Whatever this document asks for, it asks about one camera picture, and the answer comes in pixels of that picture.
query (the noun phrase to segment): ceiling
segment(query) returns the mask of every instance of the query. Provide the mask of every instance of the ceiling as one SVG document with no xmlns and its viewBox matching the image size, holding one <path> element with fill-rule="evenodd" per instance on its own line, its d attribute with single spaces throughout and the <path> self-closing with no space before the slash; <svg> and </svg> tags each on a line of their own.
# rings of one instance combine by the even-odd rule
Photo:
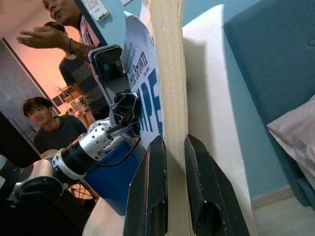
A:
<svg viewBox="0 0 315 236">
<path fill-rule="evenodd" d="M 41 0 L 0 0 L 0 38 L 42 7 Z"/>
</svg>

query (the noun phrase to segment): black cable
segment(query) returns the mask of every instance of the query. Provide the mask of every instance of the black cable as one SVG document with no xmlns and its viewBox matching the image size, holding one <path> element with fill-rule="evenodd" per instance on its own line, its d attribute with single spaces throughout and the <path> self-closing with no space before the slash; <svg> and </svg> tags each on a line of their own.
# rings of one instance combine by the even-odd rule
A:
<svg viewBox="0 0 315 236">
<path fill-rule="evenodd" d="M 101 167 L 113 167 L 113 166 L 117 166 L 120 163 L 122 163 L 123 161 L 125 161 L 130 154 L 132 154 L 132 152 L 134 151 L 134 149 L 138 146 L 139 142 L 140 142 L 141 138 L 138 138 L 137 142 L 133 145 L 133 147 L 130 149 L 130 151 L 126 154 L 126 156 L 124 156 L 119 162 L 116 162 L 114 164 L 96 164 L 97 166 L 101 166 Z"/>
</svg>

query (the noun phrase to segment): smartphone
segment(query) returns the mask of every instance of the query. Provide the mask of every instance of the smartphone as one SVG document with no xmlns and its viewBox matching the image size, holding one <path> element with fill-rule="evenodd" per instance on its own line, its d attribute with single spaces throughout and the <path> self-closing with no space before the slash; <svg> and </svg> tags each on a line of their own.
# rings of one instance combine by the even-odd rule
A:
<svg viewBox="0 0 315 236">
<path fill-rule="evenodd" d="M 110 107 L 117 93 L 130 89 L 120 61 L 121 54 L 121 47 L 115 44 L 91 50 L 88 55 L 96 82 Z"/>
</svg>

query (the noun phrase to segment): man's hand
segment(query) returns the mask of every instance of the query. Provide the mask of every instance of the man's hand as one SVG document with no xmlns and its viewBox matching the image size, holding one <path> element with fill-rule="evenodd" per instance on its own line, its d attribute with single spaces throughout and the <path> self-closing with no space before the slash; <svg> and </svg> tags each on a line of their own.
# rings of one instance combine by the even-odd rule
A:
<svg viewBox="0 0 315 236">
<path fill-rule="evenodd" d="M 67 50 L 69 38 L 50 26 L 35 27 L 34 31 L 22 31 L 16 37 L 19 43 L 32 48 L 60 48 Z"/>
</svg>

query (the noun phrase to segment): blue container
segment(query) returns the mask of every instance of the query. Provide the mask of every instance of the blue container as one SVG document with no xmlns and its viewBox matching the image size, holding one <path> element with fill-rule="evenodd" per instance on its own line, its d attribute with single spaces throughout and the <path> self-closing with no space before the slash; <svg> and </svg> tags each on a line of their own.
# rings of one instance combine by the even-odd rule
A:
<svg viewBox="0 0 315 236">
<path fill-rule="evenodd" d="M 100 164 L 119 162 L 130 151 L 127 141 L 123 141 L 114 150 L 108 152 Z M 94 166 L 85 181 L 119 214 L 126 214 L 129 184 L 137 171 L 139 162 L 132 153 L 121 164 L 113 167 Z"/>
</svg>

